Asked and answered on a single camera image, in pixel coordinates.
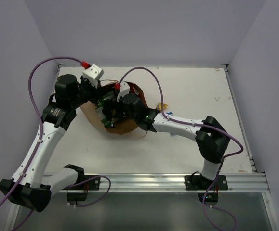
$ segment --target wire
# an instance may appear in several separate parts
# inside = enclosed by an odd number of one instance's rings
[[[158,80],[158,78],[155,76],[155,74],[154,74],[152,71],[150,71],[149,69],[147,69],[147,68],[145,68],[145,67],[134,67],[134,68],[128,70],[128,71],[122,76],[121,80],[119,81],[119,84],[121,84],[121,82],[124,80],[124,78],[125,78],[131,71],[138,70],[138,69],[146,70],[147,72],[149,72],[149,73],[153,76],[153,78],[155,79],[155,81],[157,82],[158,87],[159,87],[161,105],[164,105],[163,91],[162,91],[162,87],[161,87],[161,85],[160,85],[160,83],[159,83],[159,80]],[[223,130],[220,130],[220,129],[218,129],[218,128],[215,128],[215,127],[212,127],[212,126],[209,126],[209,125],[205,125],[205,124],[197,124],[197,123],[192,124],[192,123],[189,123],[189,122],[184,122],[184,121],[172,119],[172,118],[170,118],[169,116],[167,116],[167,115],[164,113],[163,107],[161,108],[161,113],[162,113],[162,115],[163,115],[165,118],[167,118],[168,120],[171,120],[171,121],[176,122],[176,123],[179,123],[179,124],[186,124],[186,125],[192,125],[192,126],[200,126],[200,127],[205,127],[205,128],[209,128],[209,129],[216,130],[216,131],[218,131],[219,133],[221,133],[221,134],[223,134],[223,135],[229,137],[230,139],[232,139],[232,140],[240,147],[240,150],[239,150],[239,151],[234,152],[234,153],[230,153],[230,154],[227,154],[227,155],[224,155],[224,156],[223,156],[223,158],[222,158],[222,160],[221,160],[220,167],[219,167],[218,172],[217,172],[217,174],[216,174],[216,177],[215,177],[215,179],[212,181],[212,183],[211,183],[211,185],[208,187],[208,189],[206,190],[206,192],[205,192],[205,194],[204,194],[204,197],[203,197],[203,200],[202,200],[202,209],[203,209],[204,215],[205,215],[205,217],[207,218],[207,220],[208,220],[216,229],[218,229],[218,230],[220,230],[220,231],[225,231],[225,230],[219,228],[219,227],[208,217],[205,208],[206,208],[206,207],[211,207],[211,206],[205,204],[205,197],[206,197],[206,195],[208,194],[208,191],[209,191],[209,190],[212,188],[212,186],[216,183],[216,181],[217,181],[217,179],[218,179],[218,176],[219,176],[219,173],[220,173],[220,171],[221,171],[221,168],[222,168],[222,166],[223,166],[224,159],[227,158],[227,157],[230,157],[230,156],[233,156],[233,155],[237,155],[237,154],[242,153],[243,150],[244,150],[243,145],[242,145],[236,138],[234,138],[233,136],[229,135],[227,132],[225,132],[225,131],[223,131]],[[237,227],[237,220],[236,220],[236,218],[234,217],[234,215],[232,215],[230,212],[228,212],[228,211],[225,210],[225,209],[222,209],[222,208],[219,208],[219,207],[215,207],[215,206],[213,206],[213,208],[215,208],[215,209],[217,209],[217,210],[220,210],[220,211],[222,211],[222,212],[225,212],[225,213],[229,214],[229,215],[233,218],[233,220],[234,220],[234,222],[235,222],[234,227],[233,227],[230,231],[233,231],[233,230],[236,229],[236,227]]]
[[[87,204],[85,204],[85,205],[76,205],[76,207],[87,207],[87,206],[93,205],[93,204],[99,202],[100,200],[102,200],[104,197],[107,196],[107,194],[108,194],[108,192],[109,192],[109,190],[110,190],[111,181],[110,181],[110,179],[109,179],[107,176],[97,175],[97,176],[91,177],[91,178],[89,178],[89,179],[87,179],[87,180],[84,180],[83,182],[80,182],[80,183],[78,183],[78,184],[74,184],[74,185],[70,185],[70,186],[67,186],[67,187],[66,187],[66,189],[70,189],[70,188],[73,188],[73,187],[75,187],[75,186],[79,186],[79,185],[85,184],[85,183],[87,183],[87,182],[90,182],[90,181],[92,181],[92,180],[94,180],[94,179],[96,179],[96,178],[99,178],[99,177],[105,178],[106,180],[108,180],[108,183],[109,183],[108,189],[107,189],[107,191],[104,193],[104,195],[101,196],[100,198],[96,199],[95,201],[92,201],[92,202],[87,203]]]
[[[28,215],[25,217],[25,219],[20,222],[16,227],[14,227],[13,229],[11,229],[11,231],[15,231],[17,230],[19,227],[21,227],[27,220],[28,218],[31,216],[31,214],[33,213],[33,210],[30,210],[30,212],[28,213]]]
[[[36,114],[37,114],[37,116],[38,116],[38,119],[39,119],[39,124],[40,124],[40,136],[39,136],[39,139],[40,139],[40,140],[41,140],[42,137],[43,137],[43,122],[42,122],[42,118],[41,118],[40,112],[39,112],[39,110],[38,110],[38,108],[37,108],[37,105],[36,105],[36,103],[35,103],[35,101],[34,101],[34,98],[33,98],[33,95],[32,95],[31,80],[32,80],[32,77],[33,77],[34,72],[39,68],[39,66],[41,66],[42,64],[44,64],[44,63],[46,63],[46,62],[48,62],[48,61],[56,60],[56,59],[70,59],[70,60],[74,60],[74,61],[76,61],[76,62],[82,63],[82,61],[79,60],[79,59],[75,59],[75,58],[72,58],[72,57],[64,57],[64,56],[62,56],[62,57],[54,57],[54,58],[45,59],[45,60],[41,61],[40,63],[38,63],[38,64],[32,69],[32,71],[31,71],[31,73],[30,73],[30,75],[29,75],[28,90],[29,90],[29,96],[30,96],[32,105],[33,105],[34,110],[35,110],[35,112],[36,112]],[[39,148],[39,145],[40,145],[40,143],[37,142],[36,146],[34,147],[34,149],[33,149],[33,151],[32,151],[32,154],[31,154],[31,156],[30,156],[30,158],[29,158],[29,160],[28,160],[28,162],[27,162],[27,164],[26,164],[26,166],[25,166],[25,168],[24,168],[24,170],[23,170],[23,174],[25,174],[26,171],[27,171],[27,169],[29,168],[29,166],[30,166],[30,164],[31,164],[31,162],[32,162],[32,160],[33,160],[33,158],[34,158],[34,156],[35,156],[35,154],[36,154],[36,152],[37,152],[37,150],[38,150],[38,148]],[[3,203],[9,198],[9,196],[13,193],[13,191],[14,191],[15,188],[18,186],[18,184],[19,184],[20,181],[23,179],[23,177],[24,177],[24,176],[20,176],[20,177],[18,178],[18,180],[17,180],[17,182],[15,183],[15,185],[10,189],[10,191],[9,191],[9,192],[4,196],[4,198],[0,201],[0,207],[1,207],[1,206],[3,205]]]

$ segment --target gray wall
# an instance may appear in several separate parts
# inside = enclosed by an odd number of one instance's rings
[[[0,181],[10,178],[36,135],[37,119],[28,95],[33,66],[50,53],[22,0],[0,0]],[[44,107],[53,88],[56,65],[37,72],[33,86]],[[9,204],[0,210],[3,229]]]
[[[230,78],[259,171],[279,218],[279,0],[267,0],[230,64]]]
[[[53,55],[110,66],[231,62],[265,0],[26,0]]]

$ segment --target black mounting bracket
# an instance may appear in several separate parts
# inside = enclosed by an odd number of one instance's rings
[[[95,175],[84,175],[81,182],[95,177]],[[68,192],[66,194],[66,200],[70,203],[77,203],[78,201],[85,201],[88,196],[88,191],[97,191],[100,188],[100,177],[95,178],[92,181],[87,182],[86,184],[76,186],[70,190],[82,190],[81,192]]]
[[[184,176],[184,184],[187,191],[207,190],[212,181],[205,179],[202,175]],[[219,175],[217,182],[211,190],[225,191],[228,190],[227,179],[225,175]]]

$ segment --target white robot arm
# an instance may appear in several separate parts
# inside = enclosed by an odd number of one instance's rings
[[[83,169],[73,165],[65,166],[61,172],[50,177],[44,177],[43,175],[55,147],[76,116],[75,109],[87,101],[96,103],[98,97],[102,94],[99,79],[103,70],[95,65],[92,67],[95,70],[84,71],[81,83],[78,83],[73,75],[63,75],[58,78],[55,84],[56,102],[52,101],[52,96],[49,105],[42,114],[42,140],[39,140],[39,129],[20,167],[11,179],[3,179],[0,183],[0,190],[6,195],[20,176],[23,176],[16,190],[9,197],[11,202],[41,212],[49,203],[50,198],[57,192],[69,185],[84,181]],[[117,103],[120,103],[124,114],[133,119],[141,129],[152,132],[174,133],[198,144],[205,159],[201,177],[211,183],[217,175],[221,159],[230,139],[215,130],[208,130],[195,126],[195,124],[207,124],[224,131],[222,126],[210,116],[205,120],[184,119],[172,115],[164,116],[159,110],[146,108],[136,94],[130,93],[130,87],[126,82],[122,82],[121,86],[121,88],[115,88]],[[173,122],[169,118],[190,124]],[[23,169],[27,165],[37,142],[40,142],[39,148],[26,173],[23,174]]]

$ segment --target red cable connector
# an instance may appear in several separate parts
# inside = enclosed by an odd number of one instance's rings
[[[82,61],[81,66],[85,69],[88,69],[89,67],[91,67],[91,65],[89,63],[87,63],[86,61]]]
[[[116,84],[114,85],[114,88],[115,88],[116,90],[118,90],[120,87],[121,87],[121,86],[120,86],[119,83],[116,83]]]

